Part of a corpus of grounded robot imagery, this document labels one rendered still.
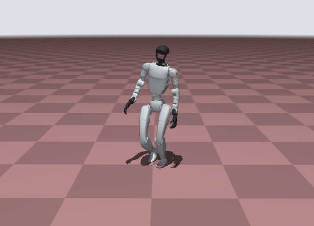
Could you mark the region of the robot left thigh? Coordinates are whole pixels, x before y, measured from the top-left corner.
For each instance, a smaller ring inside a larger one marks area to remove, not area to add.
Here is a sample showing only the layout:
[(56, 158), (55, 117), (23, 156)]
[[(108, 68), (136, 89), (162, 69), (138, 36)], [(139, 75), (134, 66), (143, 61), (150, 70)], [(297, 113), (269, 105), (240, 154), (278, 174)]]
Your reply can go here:
[[(169, 123), (169, 116), (172, 115), (172, 107), (167, 105), (167, 104), (163, 104), (162, 109), (160, 111), (159, 114), (159, 118), (158, 118), (158, 125), (157, 125), (157, 136), (155, 138), (155, 143), (159, 144), (162, 142), (164, 135), (165, 135), (165, 131), (167, 128), (167, 125)], [(161, 146), (161, 145), (160, 145)]]

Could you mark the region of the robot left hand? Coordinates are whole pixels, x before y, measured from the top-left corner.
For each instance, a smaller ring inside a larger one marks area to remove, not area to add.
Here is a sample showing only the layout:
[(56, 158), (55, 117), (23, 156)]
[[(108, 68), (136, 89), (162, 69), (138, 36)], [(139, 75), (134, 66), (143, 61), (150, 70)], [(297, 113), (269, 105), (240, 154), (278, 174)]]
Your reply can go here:
[(172, 115), (173, 115), (173, 119), (170, 123), (173, 122), (173, 124), (172, 124), (172, 126), (170, 126), (170, 128), (175, 128), (177, 125), (177, 113), (176, 113), (176, 110), (174, 108), (172, 109)]

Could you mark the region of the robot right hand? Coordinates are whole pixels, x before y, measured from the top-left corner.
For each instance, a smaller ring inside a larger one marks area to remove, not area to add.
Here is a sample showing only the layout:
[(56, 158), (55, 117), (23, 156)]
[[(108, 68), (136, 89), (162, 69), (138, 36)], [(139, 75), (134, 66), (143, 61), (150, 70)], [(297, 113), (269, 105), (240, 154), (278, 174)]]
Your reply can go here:
[(131, 104), (133, 104), (133, 101), (135, 100), (135, 97), (132, 97), (131, 99), (129, 99), (129, 102), (126, 104), (126, 106), (125, 106), (125, 108), (124, 108), (124, 113), (126, 114), (126, 110), (127, 110), (127, 108), (131, 105)]

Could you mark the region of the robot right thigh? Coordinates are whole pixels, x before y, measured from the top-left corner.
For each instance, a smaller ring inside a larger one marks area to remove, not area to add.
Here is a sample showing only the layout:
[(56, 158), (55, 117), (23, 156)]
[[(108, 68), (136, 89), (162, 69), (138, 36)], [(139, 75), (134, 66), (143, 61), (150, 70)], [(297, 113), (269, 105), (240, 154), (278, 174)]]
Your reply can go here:
[(145, 146), (148, 145), (150, 142), (150, 138), (147, 136), (147, 134), (150, 123), (150, 115), (152, 113), (153, 112), (151, 111), (150, 104), (142, 106), (139, 118), (139, 133), (141, 144)]

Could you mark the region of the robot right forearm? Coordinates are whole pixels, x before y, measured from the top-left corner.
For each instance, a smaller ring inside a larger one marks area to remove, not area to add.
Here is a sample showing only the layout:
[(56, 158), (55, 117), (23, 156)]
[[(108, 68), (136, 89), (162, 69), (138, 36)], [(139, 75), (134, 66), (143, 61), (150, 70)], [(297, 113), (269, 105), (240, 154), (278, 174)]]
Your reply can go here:
[[(139, 80), (138, 80), (138, 81), (139, 81)], [(134, 88), (134, 92), (133, 92), (133, 94), (132, 94), (132, 97), (135, 97), (135, 100), (134, 100), (133, 102), (136, 102), (136, 99), (137, 99), (137, 97), (138, 97), (138, 95), (139, 95), (139, 92), (141, 91), (140, 86), (137, 86), (138, 81), (137, 81), (137, 83), (136, 83), (136, 86), (135, 86), (135, 88)], [(132, 98), (132, 97), (131, 97), (131, 98)]]

